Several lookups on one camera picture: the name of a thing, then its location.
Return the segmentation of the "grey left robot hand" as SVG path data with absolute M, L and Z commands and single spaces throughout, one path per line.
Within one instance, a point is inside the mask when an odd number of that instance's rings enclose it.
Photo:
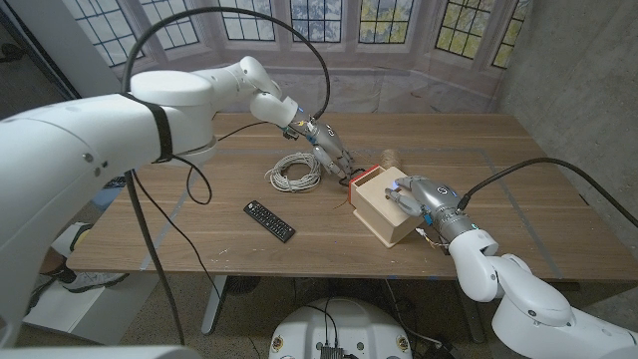
M 289 127 L 300 133 L 312 146 L 312 153 L 325 170 L 340 180 L 353 173 L 353 159 L 336 131 L 329 125 L 311 121 L 293 121 Z

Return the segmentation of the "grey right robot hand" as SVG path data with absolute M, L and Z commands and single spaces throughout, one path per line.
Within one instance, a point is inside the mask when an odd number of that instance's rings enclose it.
M 478 230 L 458 209 L 459 195 L 442 182 L 422 176 L 403 177 L 385 188 L 385 196 L 404 213 L 421 217 L 448 242 L 465 232 Z

